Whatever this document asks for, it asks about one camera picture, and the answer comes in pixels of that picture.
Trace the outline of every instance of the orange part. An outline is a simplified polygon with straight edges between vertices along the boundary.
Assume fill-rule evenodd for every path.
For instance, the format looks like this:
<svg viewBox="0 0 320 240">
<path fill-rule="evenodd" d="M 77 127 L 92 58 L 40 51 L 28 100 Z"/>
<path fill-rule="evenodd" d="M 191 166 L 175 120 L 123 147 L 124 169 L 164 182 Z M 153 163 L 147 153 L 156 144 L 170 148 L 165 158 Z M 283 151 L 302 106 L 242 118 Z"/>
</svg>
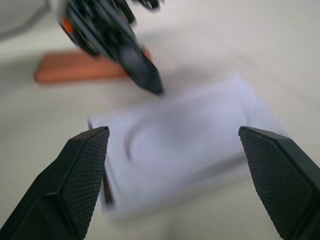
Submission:
<svg viewBox="0 0 320 240">
<path fill-rule="evenodd" d="M 67 32 L 67 33 L 72 33 L 74 31 L 74 28 L 69 20 L 69 18 L 63 18 L 62 19 L 62 27 L 64 28 L 64 30 Z"/>
<path fill-rule="evenodd" d="M 151 59 L 150 53 L 144 53 Z M 62 83 L 129 78 L 123 68 L 104 57 L 91 57 L 82 51 L 48 53 L 35 71 L 37 83 Z"/>
</svg>

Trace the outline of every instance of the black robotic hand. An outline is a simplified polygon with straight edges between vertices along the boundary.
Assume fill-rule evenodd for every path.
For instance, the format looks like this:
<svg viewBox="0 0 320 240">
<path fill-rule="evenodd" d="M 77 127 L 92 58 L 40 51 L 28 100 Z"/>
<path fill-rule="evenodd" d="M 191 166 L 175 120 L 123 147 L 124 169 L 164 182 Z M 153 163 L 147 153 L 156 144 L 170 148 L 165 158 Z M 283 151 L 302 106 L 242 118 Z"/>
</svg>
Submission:
<svg viewBox="0 0 320 240">
<path fill-rule="evenodd" d="M 160 0 L 134 1 L 149 10 L 160 7 Z M 65 0 L 58 20 L 70 39 L 88 54 L 111 58 L 140 88 L 164 93 L 158 69 L 140 49 L 131 28 L 136 19 L 126 0 Z"/>
</svg>

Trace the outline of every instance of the white paper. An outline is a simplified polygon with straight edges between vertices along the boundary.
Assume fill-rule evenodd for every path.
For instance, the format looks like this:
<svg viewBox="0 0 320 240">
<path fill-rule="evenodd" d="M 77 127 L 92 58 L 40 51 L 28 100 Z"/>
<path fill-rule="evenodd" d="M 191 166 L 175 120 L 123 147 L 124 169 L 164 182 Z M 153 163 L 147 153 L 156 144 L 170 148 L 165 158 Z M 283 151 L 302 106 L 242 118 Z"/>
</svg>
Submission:
<svg viewBox="0 0 320 240">
<path fill-rule="evenodd" d="M 286 135 L 239 75 L 90 121 L 110 128 L 106 170 L 115 204 L 105 209 L 118 216 L 245 174 L 240 126 Z"/>
</svg>

